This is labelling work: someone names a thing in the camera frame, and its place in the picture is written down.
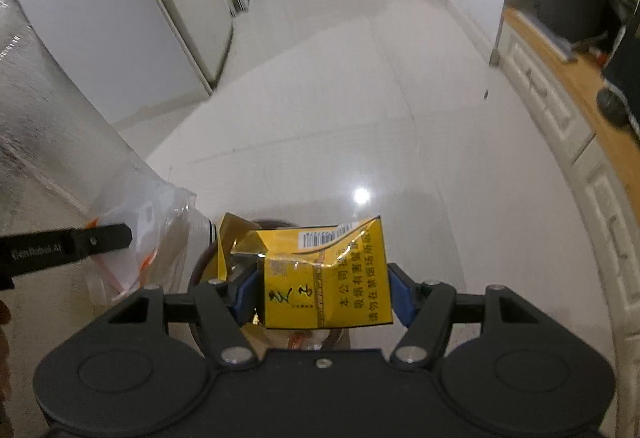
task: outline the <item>small dark object on floor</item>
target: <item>small dark object on floor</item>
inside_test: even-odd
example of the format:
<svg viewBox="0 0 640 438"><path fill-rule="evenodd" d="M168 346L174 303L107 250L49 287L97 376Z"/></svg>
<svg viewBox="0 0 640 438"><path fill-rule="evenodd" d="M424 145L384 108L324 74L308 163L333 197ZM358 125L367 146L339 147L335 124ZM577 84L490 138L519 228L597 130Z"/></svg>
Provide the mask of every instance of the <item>small dark object on floor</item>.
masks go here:
<svg viewBox="0 0 640 438"><path fill-rule="evenodd" d="M607 88L598 92L596 97L598 110L602 116L617 128L625 128L629 124L625 104L620 97Z"/></svg>

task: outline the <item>crushed yellow box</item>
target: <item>crushed yellow box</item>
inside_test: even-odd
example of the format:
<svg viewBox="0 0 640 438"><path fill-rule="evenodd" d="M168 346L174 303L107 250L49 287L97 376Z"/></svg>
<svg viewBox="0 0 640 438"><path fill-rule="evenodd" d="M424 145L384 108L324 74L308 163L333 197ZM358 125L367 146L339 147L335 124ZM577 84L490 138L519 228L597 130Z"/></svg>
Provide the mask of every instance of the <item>crushed yellow box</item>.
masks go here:
<svg viewBox="0 0 640 438"><path fill-rule="evenodd" d="M393 320L379 217L251 231L232 254L261 259L267 328L347 328Z"/></svg>

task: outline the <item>black round object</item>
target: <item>black round object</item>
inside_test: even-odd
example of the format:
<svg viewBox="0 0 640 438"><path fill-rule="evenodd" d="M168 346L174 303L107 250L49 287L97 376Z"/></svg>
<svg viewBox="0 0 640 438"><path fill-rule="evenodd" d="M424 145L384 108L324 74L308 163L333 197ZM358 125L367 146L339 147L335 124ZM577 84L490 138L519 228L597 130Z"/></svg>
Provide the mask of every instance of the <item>black round object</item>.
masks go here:
<svg viewBox="0 0 640 438"><path fill-rule="evenodd" d="M76 337L56 348L33 379L44 414L91 438L140 436L181 418L204 391L206 363L167 336L142 340Z"/></svg>
<svg viewBox="0 0 640 438"><path fill-rule="evenodd" d="M603 88L596 95L598 110L602 116L617 128L625 128L629 124L625 104L618 95L607 88Z"/></svg>
<svg viewBox="0 0 640 438"><path fill-rule="evenodd" d="M602 418L615 386L606 360L581 342L513 344L484 337L455 349L440 378L462 414L509 436L587 426Z"/></svg>

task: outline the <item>hallway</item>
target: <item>hallway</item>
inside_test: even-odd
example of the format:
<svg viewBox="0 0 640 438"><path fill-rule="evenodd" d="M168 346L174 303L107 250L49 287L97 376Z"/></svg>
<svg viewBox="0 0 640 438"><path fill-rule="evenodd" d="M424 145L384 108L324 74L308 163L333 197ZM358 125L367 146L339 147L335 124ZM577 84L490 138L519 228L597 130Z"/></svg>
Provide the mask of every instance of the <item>hallway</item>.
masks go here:
<svg viewBox="0 0 640 438"><path fill-rule="evenodd" d="M380 214L388 260L415 280L508 285L613 360L572 193L446 0L252 0L234 24L208 102L122 133L200 211L299 225ZM399 332L352 342L388 351Z"/></svg>

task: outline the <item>dark gray bin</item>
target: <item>dark gray bin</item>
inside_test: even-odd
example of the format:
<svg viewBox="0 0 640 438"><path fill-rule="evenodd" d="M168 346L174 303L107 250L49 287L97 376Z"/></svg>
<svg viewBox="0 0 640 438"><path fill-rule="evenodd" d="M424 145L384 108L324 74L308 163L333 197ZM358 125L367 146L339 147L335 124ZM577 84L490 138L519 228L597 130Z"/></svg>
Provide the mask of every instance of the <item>dark gray bin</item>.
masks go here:
<svg viewBox="0 0 640 438"><path fill-rule="evenodd" d="M538 17L572 43L600 34L598 25L607 0L540 0Z"/></svg>

